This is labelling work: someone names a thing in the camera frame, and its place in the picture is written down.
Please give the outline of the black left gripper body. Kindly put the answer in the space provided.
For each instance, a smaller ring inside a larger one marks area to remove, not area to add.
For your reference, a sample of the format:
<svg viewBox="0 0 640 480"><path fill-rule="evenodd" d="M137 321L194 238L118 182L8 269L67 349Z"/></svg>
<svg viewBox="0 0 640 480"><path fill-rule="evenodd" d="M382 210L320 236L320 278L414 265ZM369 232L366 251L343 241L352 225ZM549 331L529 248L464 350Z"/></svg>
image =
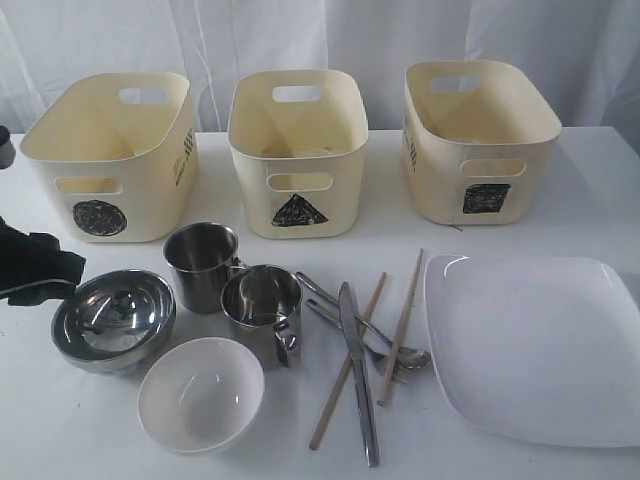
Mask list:
<svg viewBox="0 0 640 480"><path fill-rule="evenodd" d="M1 299L9 306L37 306L70 299L86 258L60 248L46 232L21 232L1 219Z"/></svg>

